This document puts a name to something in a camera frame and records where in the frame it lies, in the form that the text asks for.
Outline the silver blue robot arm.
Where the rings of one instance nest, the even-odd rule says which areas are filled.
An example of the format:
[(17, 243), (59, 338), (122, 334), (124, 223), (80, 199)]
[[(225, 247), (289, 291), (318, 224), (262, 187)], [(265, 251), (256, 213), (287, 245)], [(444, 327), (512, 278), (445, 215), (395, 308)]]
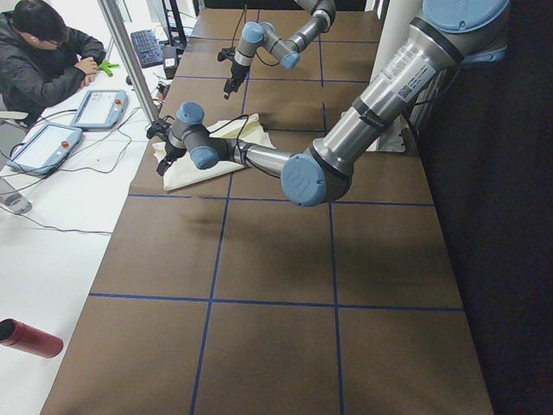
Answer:
[(424, 2), (389, 63), (330, 132), (302, 153), (239, 137), (214, 137), (203, 124), (203, 109), (194, 102), (183, 103), (173, 121), (157, 119), (148, 129), (148, 137), (159, 137), (165, 144), (157, 173), (165, 174), (183, 156), (189, 156), (198, 169), (234, 162), (277, 177), (297, 206), (338, 200), (351, 186), (357, 159), (439, 72), (504, 57), (509, 11), (507, 1)]
[(293, 69), (307, 46), (319, 35), (327, 33), (336, 17), (336, 5), (328, 0), (299, 0), (296, 4), (305, 10), (310, 18), (289, 38), (283, 39), (271, 22), (246, 22), (236, 47), (222, 48), (217, 60), (229, 60), (231, 76), (226, 80), (223, 96), (229, 99), (236, 93), (246, 76), (251, 64), (257, 56), (259, 48), (264, 49), (276, 59), (277, 65), (285, 69)]

